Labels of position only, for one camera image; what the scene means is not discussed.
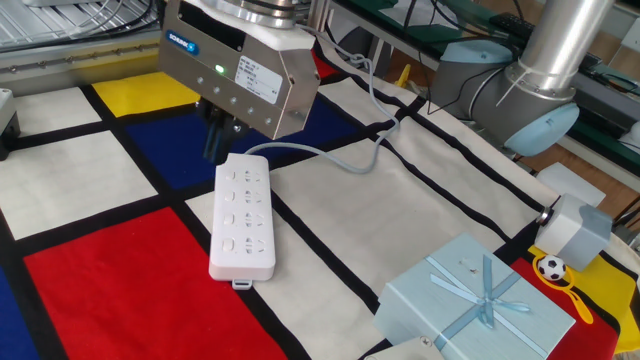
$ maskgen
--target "screw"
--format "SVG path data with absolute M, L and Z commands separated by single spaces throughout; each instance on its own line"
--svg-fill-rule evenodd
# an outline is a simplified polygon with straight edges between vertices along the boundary
M 421 338 L 420 338 L 420 341 L 421 341 L 421 342 L 422 342 L 422 344 L 423 344 L 423 345 L 425 345 L 425 346 L 431 346 L 431 345 L 433 345 L 433 343 L 431 342 L 431 340 L 430 340 L 428 337 L 426 337 L 426 336 L 421 337 Z

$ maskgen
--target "soccer ball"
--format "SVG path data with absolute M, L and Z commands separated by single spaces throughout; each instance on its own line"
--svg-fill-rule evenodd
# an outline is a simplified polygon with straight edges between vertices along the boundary
M 559 257 L 547 255 L 538 261 L 538 271 L 545 279 L 558 281 L 567 273 L 567 266 Z

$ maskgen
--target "light blue ribbon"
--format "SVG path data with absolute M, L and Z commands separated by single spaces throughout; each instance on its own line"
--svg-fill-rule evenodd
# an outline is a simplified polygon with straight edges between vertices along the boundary
M 502 294 L 507 292 L 518 280 L 521 279 L 520 275 L 513 272 L 507 278 L 502 281 L 495 288 L 493 287 L 493 274 L 491 270 L 491 259 L 484 255 L 482 262 L 482 276 L 484 285 L 484 297 L 479 297 L 474 294 L 469 288 L 467 288 L 460 280 L 458 280 L 453 274 L 451 274 L 444 266 L 440 265 L 432 257 L 426 259 L 431 265 L 433 265 L 438 271 L 440 271 L 444 277 L 450 282 L 441 279 L 440 277 L 431 274 L 431 281 L 440 286 L 441 288 L 467 300 L 474 304 L 471 309 L 460 316 L 449 327 L 444 329 L 438 338 L 436 338 L 435 345 L 438 350 L 447 344 L 449 339 L 458 334 L 462 329 L 469 325 L 474 319 L 479 319 L 486 327 L 493 328 L 495 321 L 498 321 L 504 325 L 509 331 L 516 335 L 520 340 L 527 344 L 533 351 L 538 353 L 542 358 L 547 358 L 549 355 L 538 344 L 531 340 L 527 335 L 505 319 L 502 315 L 495 312 L 494 307 L 500 306 L 514 311 L 528 312 L 531 310 L 529 305 L 521 302 L 506 302 L 499 299 Z

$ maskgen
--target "gray cable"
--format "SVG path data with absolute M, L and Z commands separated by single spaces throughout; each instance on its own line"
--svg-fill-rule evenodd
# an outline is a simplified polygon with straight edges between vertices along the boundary
M 283 143 L 283 142 L 271 142 L 271 143 L 266 143 L 266 144 L 262 144 L 262 145 L 257 145 L 252 147 L 251 149 L 247 150 L 247 152 L 245 152 L 245 154 L 253 154 L 257 151 L 263 150 L 263 149 L 268 149 L 268 148 L 275 148 L 275 147 L 284 147 L 284 148 L 291 148 L 291 149 L 297 149 L 297 150 L 304 150 L 304 151 L 309 151 L 312 152 L 316 155 L 321 155 L 326 157 L 327 159 L 333 161 L 334 163 L 336 163 L 338 166 L 342 167 L 343 169 L 355 173 L 355 174 L 366 174 L 371 172 L 371 170 L 373 170 L 373 167 L 376 164 L 376 159 L 378 157 L 378 151 L 380 150 L 380 144 L 382 143 L 382 141 L 384 139 L 386 139 L 392 132 L 398 130 L 398 128 L 400 127 L 400 122 L 398 121 L 398 119 L 395 118 L 395 116 L 393 116 L 391 113 L 389 113 L 384 107 L 382 107 L 382 105 L 378 102 L 378 99 L 376 99 L 375 97 L 375 93 L 374 93 L 374 88 L 373 88 L 373 62 L 367 58 L 364 57 L 364 55 L 362 54 L 356 54 L 353 55 L 349 52 L 347 52 L 346 50 L 344 50 L 343 48 L 341 48 L 338 44 L 334 43 L 333 41 L 331 41 L 331 39 L 327 38 L 323 33 L 320 33 L 319 31 L 317 31 L 314 28 L 308 27 L 308 26 L 302 26 L 302 25 L 298 25 L 301 29 L 306 30 L 308 32 L 311 32 L 312 34 L 322 38 L 323 40 L 325 40 L 327 43 L 329 43 L 334 49 L 336 49 L 338 52 L 342 53 L 343 55 L 347 56 L 351 62 L 353 62 L 354 64 L 364 64 L 364 66 L 369 70 L 369 95 L 371 96 L 371 101 L 373 101 L 373 104 L 378 108 L 378 110 L 380 110 L 380 112 L 382 112 L 383 114 L 385 114 L 386 116 L 389 117 L 389 119 L 393 120 L 394 125 L 393 127 L 391 127 L 391 129 L 387 130 L 384 134 L 382 134 L 381 136 L 378 137 L 378 140 L 376 140 L 375 142 L 375 148 L 373 150 L 373 158 L 371 159 L 371 163 L 365 167 L 365 168 L 358 168 L 355 167 L 353 165 L 347 164 L 346 162 L 338 159 L 337 157 L 322 151 L 320 149 L 316 149 L 314 147 L 311 146 L 307 146 L 307 145 L 301 145 L 301 144 L 293 144 L 293 143 Z

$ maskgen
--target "light blue gift box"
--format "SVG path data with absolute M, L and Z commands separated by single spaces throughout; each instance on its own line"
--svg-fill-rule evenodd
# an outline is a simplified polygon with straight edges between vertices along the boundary
M 575 320 L 462 234 L 387 283 L 374 324 L 393 345 L 435 340 L 446 360 L 546 359 Z

